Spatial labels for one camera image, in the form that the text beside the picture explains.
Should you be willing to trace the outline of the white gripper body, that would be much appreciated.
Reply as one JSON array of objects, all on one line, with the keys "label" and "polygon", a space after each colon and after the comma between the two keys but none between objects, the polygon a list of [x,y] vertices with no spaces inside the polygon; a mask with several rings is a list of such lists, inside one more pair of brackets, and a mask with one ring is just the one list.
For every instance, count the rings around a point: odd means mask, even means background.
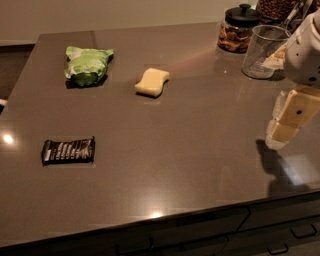
[{"label": "white gripper body", "polygon": [[288,39],[284,73],[297,84],[320,86],[320,34],[313,19],[305,19]]}]

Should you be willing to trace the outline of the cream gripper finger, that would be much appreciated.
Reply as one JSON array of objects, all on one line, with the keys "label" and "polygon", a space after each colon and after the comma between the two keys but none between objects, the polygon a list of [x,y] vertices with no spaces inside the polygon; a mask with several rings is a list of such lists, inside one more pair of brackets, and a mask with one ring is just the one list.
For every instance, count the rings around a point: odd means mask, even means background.
[{"label": "cream gripper finger", "polygon": [[280,150],[283,148],[295,135],[295,129],[279,122],[280,114],[285,106],[288,93],[281,91],[276,99],[272,119],[266,129],[265,144],[271,150]]},{"label": "cream gripper finger", "polygon": [[296,135],[320,111],[320,90],[314,87],[298,87],[287,93],[279,122],[294,128]]}]

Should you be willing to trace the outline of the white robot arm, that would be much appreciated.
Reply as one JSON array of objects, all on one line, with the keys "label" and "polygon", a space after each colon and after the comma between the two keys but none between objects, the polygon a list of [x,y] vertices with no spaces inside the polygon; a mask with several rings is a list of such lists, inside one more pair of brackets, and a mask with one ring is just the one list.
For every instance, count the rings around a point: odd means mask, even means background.
[{"label": "white robot arm", "polygon": [[320,10],[309,14],[262,66],[283,69],[296,84],[280,92],[267,127],[267,147],[279,150],[320,110]]}]

